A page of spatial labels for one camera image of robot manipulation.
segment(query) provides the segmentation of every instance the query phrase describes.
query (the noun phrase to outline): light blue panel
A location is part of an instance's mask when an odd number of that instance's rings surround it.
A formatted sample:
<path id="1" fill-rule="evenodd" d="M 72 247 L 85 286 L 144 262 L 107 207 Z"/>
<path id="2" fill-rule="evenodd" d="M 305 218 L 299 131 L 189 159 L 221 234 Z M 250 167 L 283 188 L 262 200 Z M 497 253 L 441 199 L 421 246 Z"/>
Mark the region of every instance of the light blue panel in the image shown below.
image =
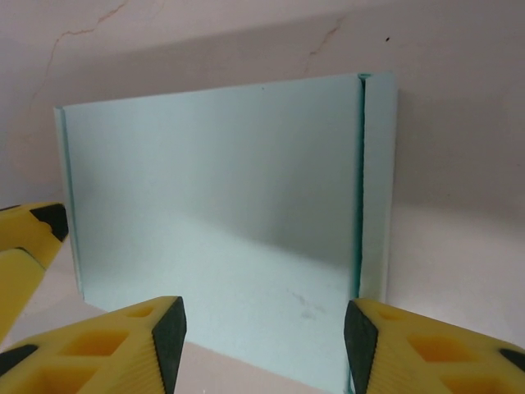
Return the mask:
<path id="1" fill-rule="evenodd" d="M 184 297 L 187 340 L 346 388 L 362 85 L 296 80 L 58 110 L 84 297 Z"/>
<path id="2" fill-rule="evenodd" d="M 359 296 L 384 301 L 394 185 L 397 86 L 391 73 L 364 80 L 363 250 Z"/>

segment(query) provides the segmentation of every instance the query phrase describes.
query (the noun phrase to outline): dark stain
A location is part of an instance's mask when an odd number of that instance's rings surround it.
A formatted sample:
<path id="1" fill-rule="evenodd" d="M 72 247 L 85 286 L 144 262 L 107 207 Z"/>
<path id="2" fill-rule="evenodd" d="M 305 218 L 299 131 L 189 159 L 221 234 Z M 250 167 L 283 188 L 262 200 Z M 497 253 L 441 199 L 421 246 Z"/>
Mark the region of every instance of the dark stain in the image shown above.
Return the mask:
<path id="1" fill-rule="evenodd" d="M 315 314 L 313 314 L 313 313 L 310 312 L 309 310 L 305 310 L 305 311 L 301 314 L 301 318 L 305 318 L 305 319 L 307 319 L 307 320 L 316 320 Z"/>

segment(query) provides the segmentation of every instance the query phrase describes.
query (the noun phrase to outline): black rubber pad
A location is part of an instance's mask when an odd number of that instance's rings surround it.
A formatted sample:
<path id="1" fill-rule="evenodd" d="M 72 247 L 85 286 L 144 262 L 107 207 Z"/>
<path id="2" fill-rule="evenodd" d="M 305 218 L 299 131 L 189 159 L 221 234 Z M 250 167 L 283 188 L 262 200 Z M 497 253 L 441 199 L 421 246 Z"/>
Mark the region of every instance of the black rubber pad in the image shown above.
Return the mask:
<path id="1" fill-rule="evenodd" d="M 152 330 L 158 366 L 166 394 L 173 394 L 180 356 L 186 335 L 186 315 L 182 298 L 177 297 Z"/>
<path id="2" fill-rule="evenodd" d="M 366 394 L 376 353 L 378 331 L 359 307 L 350 301 L 345 317 L 345 344 L 355 394 Z"/>
<path id="3" fill-rule="evenodd" d="M 7 211 L 8 209 L 17 208 L 17 207 L 20 207 L 20 205 L 12 205 L 11 207 L 0 208 L 0 212 L 1 211 Z"/>
<path id="4" fill-rule="evenodd" d="M 510 349 L 500 349 L 500 353 L 512 364 L 516 365 L 525 372 L 525 354 Z"/>
<path id="5" fill-rule="evenodd" d="M 51 226 L 52 234 L 63 242 L 69 232 L 67 228 L 66 209 L 62 204 L 48 205 L 47 207 L 31 209 L 30 212 L 40 222 Z"/>
<path id="6" fill-rule="evenodd" d="M 16 367 L 38 348 L 36 345 L 23 345 L 0 353 L 0 377 Z"/>

